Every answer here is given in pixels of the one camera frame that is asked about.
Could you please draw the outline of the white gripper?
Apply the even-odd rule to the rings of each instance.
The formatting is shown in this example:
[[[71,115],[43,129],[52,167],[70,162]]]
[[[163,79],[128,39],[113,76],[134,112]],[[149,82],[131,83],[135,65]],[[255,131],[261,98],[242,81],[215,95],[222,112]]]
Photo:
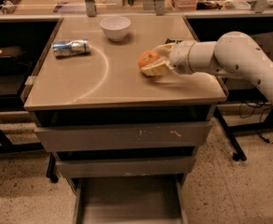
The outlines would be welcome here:
[[[180,75],[192,75],[189,56],[195,41],[185,40],[178,44],[168,43],[153,48],[153,52],[159,57],[153,63],[145,65],[141,71],[148,77],[160,77],[169,74],[174,70]]]

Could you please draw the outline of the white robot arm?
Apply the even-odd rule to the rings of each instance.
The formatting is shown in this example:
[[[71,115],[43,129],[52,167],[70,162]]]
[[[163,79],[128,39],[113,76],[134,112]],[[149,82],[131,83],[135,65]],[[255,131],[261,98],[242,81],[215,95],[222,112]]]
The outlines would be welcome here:
[[[242,32],[229,32],[218,40],[185,40],[153,49],[158,59],[141,68],[148,77],[207,73],[217,77],[242,77],[273,105],[273,62],[259,45]]]

